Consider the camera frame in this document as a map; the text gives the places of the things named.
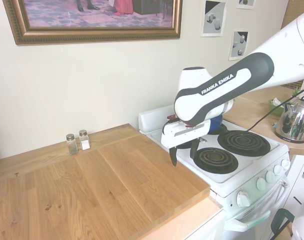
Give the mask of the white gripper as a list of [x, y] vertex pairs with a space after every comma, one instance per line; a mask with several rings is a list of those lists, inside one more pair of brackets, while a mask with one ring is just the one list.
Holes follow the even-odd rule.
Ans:
[[190, 158], [194, 159], [198, 150], [200, 139], [210, 131], [210, 120], [201, 122], [194, 127], [187, 127], [181, 121], [166, 123], [162, 129], [161, 144], [169, 149], [169, 155], [173, 166], [177, 166], [176, 146], [192, 141]]

